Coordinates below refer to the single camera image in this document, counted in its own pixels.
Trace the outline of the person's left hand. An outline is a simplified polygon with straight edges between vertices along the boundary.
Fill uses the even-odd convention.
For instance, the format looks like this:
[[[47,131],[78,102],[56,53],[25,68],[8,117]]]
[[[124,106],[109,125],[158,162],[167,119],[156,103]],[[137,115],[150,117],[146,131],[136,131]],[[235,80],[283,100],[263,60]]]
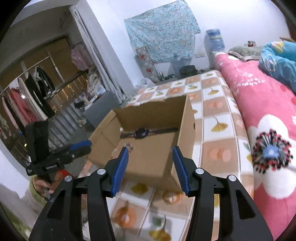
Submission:
[[[33,178],[33,187],[39,195],[48,199],[50,198],[50,195],[54,193],[54,191],[59,186],[62,180],[63,180],[63,177],[60,171],[58,171],[55,174],[55,177],[52,183],[49,183],[44,179],[39,178],[38,176],[35,176]]]

